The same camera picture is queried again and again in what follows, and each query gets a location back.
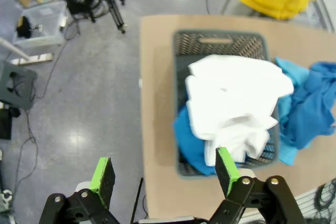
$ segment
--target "table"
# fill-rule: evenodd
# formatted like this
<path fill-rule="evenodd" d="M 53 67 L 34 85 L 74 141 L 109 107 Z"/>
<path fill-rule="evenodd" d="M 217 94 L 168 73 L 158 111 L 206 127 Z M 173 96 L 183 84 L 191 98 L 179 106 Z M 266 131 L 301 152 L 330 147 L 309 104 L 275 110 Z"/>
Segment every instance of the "table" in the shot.
<path fill-rule="evenodd" d="M 336 35 L 322 30 L 246 17 L 162 15 L 141 23 L 141 119 L 146 197 L 150 218 L 197 216 L 209 219 L 224 199 L 217 178 L 182 179 L 176 172 L 173 136 L 174 85 L 172 36 L 181 28 L 256 31 L 263 34 L 271 57 L 304 67 L 336 59 Z M 277 163 L 255 173 L 285 178 L 294 196 L 336 177 L 336 136 L 317 137 L 301 150 L 295 165 Z"/>

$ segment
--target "gray plastic basket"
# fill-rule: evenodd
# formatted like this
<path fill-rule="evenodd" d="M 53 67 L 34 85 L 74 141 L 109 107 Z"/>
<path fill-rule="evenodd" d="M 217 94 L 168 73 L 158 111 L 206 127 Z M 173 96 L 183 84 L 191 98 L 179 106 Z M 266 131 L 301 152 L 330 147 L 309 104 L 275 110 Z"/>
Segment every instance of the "gray plastic basket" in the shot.
<path fill-rule="evenodd" d="M 175 59 L 175 113 L 178 114 L 186 100 L 185 78 L 190 75 L 188 65 L 208 55 L 238 55 L 254 59 L 268 60 L 268 48 L 264 37 L 258 33 L 225 30 L 183 29 L 173 36 Z M 272 117 L 279 121 L 278 107 Z M 277 160 L 279 153 L 279 126 L 269 131 L 270 139 L 259 159 L 247 157 L 244 163 L 236 163 L 240 168 L 256 168 L 269 165 Z M 178 151 L 177 171 L 181 176 L 192 178 L 204 177 L 191 166 Z"/>

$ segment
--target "green gripper pad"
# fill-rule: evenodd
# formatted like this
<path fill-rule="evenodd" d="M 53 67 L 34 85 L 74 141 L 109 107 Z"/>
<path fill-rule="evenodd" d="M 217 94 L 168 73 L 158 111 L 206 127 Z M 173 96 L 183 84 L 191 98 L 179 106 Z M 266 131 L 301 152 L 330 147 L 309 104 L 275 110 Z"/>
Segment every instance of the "green gripper pad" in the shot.
<path fill-rule="evenodd" d="M 109 157 L 101 157 L 98 161 L 95 173 L 93 174 L 90 190 L 96 193 L 104 207 L 109 209 L 115 174 Z"/>
<path fill-rule="evenodd" d="M 240 178 L 239 171 L 230 153 L 225 147 L 216 149 L 216 173 L 225 197 L 230 193 L 233 184 Z"/>

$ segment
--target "white cloth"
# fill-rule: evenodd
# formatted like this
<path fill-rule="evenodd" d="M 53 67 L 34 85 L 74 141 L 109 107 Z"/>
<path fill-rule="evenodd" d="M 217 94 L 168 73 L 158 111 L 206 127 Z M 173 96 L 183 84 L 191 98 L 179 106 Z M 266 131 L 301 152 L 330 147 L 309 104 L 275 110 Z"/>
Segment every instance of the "white cloth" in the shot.
<path fill-rule="evenodd" d="M 275 64 L 241 56 L 210 55 L 189 65 L 185 80 L 193 134 L 205 143 L 205 162 L 215 165 L 217 147 L 233 160 L 258 158 L 279 97 L 293 93 L 291 80 Z"/>

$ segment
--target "plastic container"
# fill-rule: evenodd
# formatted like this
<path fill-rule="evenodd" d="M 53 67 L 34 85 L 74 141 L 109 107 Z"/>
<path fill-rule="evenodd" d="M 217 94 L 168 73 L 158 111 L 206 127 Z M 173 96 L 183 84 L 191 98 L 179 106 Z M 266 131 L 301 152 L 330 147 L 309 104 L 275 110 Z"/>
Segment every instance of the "plastic container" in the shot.
<path fill-rule="evenodd" d="M 17 37 L 15 33 L 13 44 L 21 48 L 39 47 L 54 44 L 63 44 L 64 36 L 61 32 L 62 24 L 66 19 L 67 3 L 63 1 L 51 2 L 38 5 L 22 12 L 21 16 L 26 16 L 31 27 L 34 29 L 31 37 Z"/>
<path fill-rule="evenodd" d="M 178 30 L 173 36 L 175 60 L 175 116 L 186 100 L 185 78 L 190 75 L 188 65 L 208 55 L 238 55 L 254 59 L 268 60 L 268 48 L 264 37 L 257 33 L 225 30 Z M 278 107 L 272 117 L 279 121 Z M 269 131 L 270 139 L 259 159 L 247 157 L 244 163 L 236 163 L 239 168 L 256 168 L 269 165 L 278 159 L 279 125 Z M 178 151 L 177 171 L 189 178 L 205 177 Z"/>

